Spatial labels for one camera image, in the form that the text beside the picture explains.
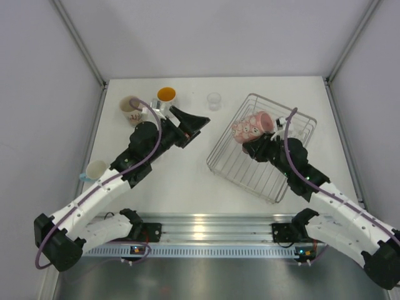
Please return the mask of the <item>pink patterned mug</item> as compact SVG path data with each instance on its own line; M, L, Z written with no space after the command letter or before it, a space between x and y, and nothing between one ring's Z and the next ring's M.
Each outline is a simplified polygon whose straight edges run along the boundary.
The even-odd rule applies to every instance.
M253 139L257 139L264 133L270 133L274 130L274 121L265 111L259 111L248 115L231 125L231 131L234 140L243 144Z

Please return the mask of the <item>cream coral pattern mug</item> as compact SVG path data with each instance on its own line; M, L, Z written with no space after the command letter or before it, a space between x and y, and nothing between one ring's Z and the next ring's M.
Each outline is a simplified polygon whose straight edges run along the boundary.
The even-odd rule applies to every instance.
M136 126L147 119L147 109L136 96L127 96L120 100L119 109L130 125Z

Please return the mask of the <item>light blue mug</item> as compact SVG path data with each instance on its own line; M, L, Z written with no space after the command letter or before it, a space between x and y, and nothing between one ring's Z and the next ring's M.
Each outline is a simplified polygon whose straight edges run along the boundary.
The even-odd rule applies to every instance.
M79 180L82 182L97 181L107 170L108 165L101 160L90 162L86 170L79 175Z

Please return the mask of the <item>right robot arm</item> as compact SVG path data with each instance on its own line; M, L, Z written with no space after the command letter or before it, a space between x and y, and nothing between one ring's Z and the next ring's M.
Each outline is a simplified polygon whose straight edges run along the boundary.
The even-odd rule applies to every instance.
M264 135L244 143L242 149L259 163L271 163L286 177L292 192L308 202L308 208L292 219L297 240L310 238L331 246L361 266L383 289L399 285L399 230L346 197L309 163L300 140L272 140Z

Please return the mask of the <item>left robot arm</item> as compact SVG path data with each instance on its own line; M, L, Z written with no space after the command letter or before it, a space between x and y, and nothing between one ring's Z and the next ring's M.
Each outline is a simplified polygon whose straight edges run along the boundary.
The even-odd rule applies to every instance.
M143 220L132 209L93 223L92 220L120 195L137 186L151 171L151 164L171 147L185 148L210 122L171 106L179 121L155 116L155 121L136 125L129 144L95 183L75 200L50 216L40 214L34 220L34 242L38 248L37 269L43 269L42 255L57 271L72 268L91 249L115 239L138 240Z

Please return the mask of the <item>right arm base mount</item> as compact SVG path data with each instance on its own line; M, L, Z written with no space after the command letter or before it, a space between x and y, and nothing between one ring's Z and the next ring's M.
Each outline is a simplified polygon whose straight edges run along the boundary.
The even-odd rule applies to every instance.
M272 223L272 239L275 243L290 244L298 242L296 230L291 223Z

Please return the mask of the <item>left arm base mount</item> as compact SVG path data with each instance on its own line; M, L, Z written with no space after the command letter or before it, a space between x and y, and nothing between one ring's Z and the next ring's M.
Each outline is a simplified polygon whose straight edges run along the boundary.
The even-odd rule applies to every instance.
M144 222L143 218L132 209L122 209L118 213L106 213L107 229L112 232L113 243L141 242L158 243L161 238L162 224Z

